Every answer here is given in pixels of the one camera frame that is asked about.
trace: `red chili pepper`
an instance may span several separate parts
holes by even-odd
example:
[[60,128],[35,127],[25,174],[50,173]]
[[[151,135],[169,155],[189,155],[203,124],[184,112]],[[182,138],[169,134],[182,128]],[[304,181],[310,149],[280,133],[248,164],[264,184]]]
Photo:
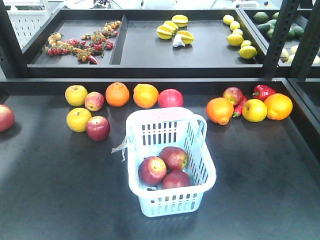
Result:
[[92,56],[92,55],[89,55],[89,56],[87,57],[87,59],[88,59],[91,63],[93,63],[93,64],[96,64],[96,65],[99,65],[99,64],[100,64],[100,62],[99,62],[94,56]]
[[233,118],[240,117],[242,115],[242,109],[244,108],[244,105],[246,104],[247,100],[248,100],[247,97],[243,96],[242,101],[233,110],[233,115],[232,115]]
[[264,102],[267,97],[275,93],[276,91],[273,88],[260,84],[255,86],[252,95],[254,99],[259,99]]

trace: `yellow fruit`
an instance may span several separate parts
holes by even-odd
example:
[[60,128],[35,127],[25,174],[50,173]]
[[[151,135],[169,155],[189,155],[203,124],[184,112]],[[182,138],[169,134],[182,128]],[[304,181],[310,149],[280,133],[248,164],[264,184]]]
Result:
[[258,52],[254,46],[244,46],[238,51],[238,54],[244,59],[252,59]]
[[249,99],[243,106],[242,115],[249,122],[261,122],[267,116],[267,106],[259,99]]
[[233,31],[235,29],[240,29],[240,23],[237,21],[233,21],[230,23],[230,30]]
[[165,21],[163,23],[163,26],[166,26],[166,27],[170,28],[172,30],[172,32],[174,32],[174,33],[179,29],[178,25],[175,24],[173,21],[170,21],[170,20]]
[[176,34],[181,36],[182,42],[186,45],[195,40],[194,36],[188,31],[180,30]]
[[244,41],[244,38],[240,34],[232,33],[226,37],[226,40],[231,46],[240,46]]
[[159,38],[168,40],[172,38],[173,31],[171,28],[161,25],[157,27],[156,34],[159,36]]
[[90,118],[92,118],[92,115],[88,109],[77,107],[67,114],[66,123],[72,131],[82,133],[86,130],[86,125]]
[[241,48],[243,48],[244,46],[251,46],[251,45],[252,45],[252,42],[250,40],[244,40],[241,43]]
[[179,28],[183,28],[188,25],[188,18],[185,15],[174,15],[171,19]]
[[232,23],[235,20],[235,18],[231,15],[224,15],[223,17],[223,22],[227,25],[230,25],[230,23]]
[[239,34],[239,35],[241,35],[241,36],[244,35],[244,32],[243,32],[241,29],[239,29],[239,28],[236,28],[235,30],[233,30],[232,33],[233,33],[233,34]]
[[85,103],[87,95],[88,91],[82,85],[69,86],[64,92],[66,101],[68,102],[68,104],[74,107],[82,106]]

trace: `green fruit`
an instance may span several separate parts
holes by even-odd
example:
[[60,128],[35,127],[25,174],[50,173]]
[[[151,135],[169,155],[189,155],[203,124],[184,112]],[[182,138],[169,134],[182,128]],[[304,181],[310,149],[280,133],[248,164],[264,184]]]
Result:
[[270,30],[267,31],[265,35],[267,36],[268,39],[271,39],[273,34],[274,34],[274,28],[270,28]]
[[260,33],[265,34],[266,32],[269,31],[270,29],[270,24],[269,23],[262,23],[256,26]]
[[305,31],[302,27],[297,25],[297,26],[293,26],[292,29],[297,38],[302,38],[302,35],[304,34],[304,31]]
[[269,16],[264,11],[258,11],[255,15],[253,15],[253,19],[258,24],[264,24],[269,20]]
[[271,16],[272,19],[278,19],[279,12],[277,11],[275,14]]
[[267,23],[268,23],[268,24],[272,24],[273,26],[275,26],[276,23],[277,23],[277,19],[271,19],[271,20],[269,20]]
[[290,27],[287,39],[293,39],[295,35],[295,31]]

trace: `lemon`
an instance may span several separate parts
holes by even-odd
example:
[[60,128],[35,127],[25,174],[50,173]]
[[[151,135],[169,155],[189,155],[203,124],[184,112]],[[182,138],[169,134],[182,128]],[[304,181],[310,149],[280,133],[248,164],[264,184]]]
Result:
[[180,30],[176,34],[181,36],[184,44],[190,44],[195,40],[195,37],[188,31]]
[[76,107],[67,114],[66,123],[72,131],[82,133],[86,131],[86,125],[90,118],[92,115],[88,109]]
[[233,21],[230,23],[230,29],[231,31],[235,30],[235,29],[239,29],[240,28],[240,23],[237,21]]
[[254,46],[244,46],[238,51],[238,54],[244,59],[252,59],[258,52]]
[[223,22],[227,25],[230,25],[230,23],[232,23],[235,20],[235,18],[231,15],[224,15],[223,17]]
[[163,23],[163,25],[168,27],[168,28],[170,28],[172,30],[172,32],[175,32],[175,31],[177,31],[179,29],[178,25],[175,24],[173,21],[170,21],[170,20],[165,21]]
[[235,30],[233,30],[232,33],[233,34],[240,34],[241,36],[244,35],[244,32],[239,28],[236,28]]
[[226,37],[226,40],[231,46],[240,46],[244,41],[244,38],[240,34],[230,34]]
[[241,43],[241,48],[243,48],[244,46],[251,46],[251,45],[252,45],[252,42],[250,40],[244,40]]
[[185,15],[174,15],[171,19],[172,22],[174,22],[179,28],[183,28],[188,25],[188,17]]
[[159,38],[168,40],[172,37],[173,31],[171,30],[171,28],[161,25],[157,27],[156,34]]

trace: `white plastic basket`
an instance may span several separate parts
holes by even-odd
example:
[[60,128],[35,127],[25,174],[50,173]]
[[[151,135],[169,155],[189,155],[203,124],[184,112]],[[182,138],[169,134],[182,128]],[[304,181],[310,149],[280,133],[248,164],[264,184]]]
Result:
[[[127,168],[130,189],[139,198],[147,217],[196,211],[205,191],[216,182],[216,168],[207,148],[205,119],[183,107],[139,110],[126,120]],[[138,168],[144,158],[158,156],[167,146],[188,153],[184,171],[192,186],[161,189],[139,180]]]

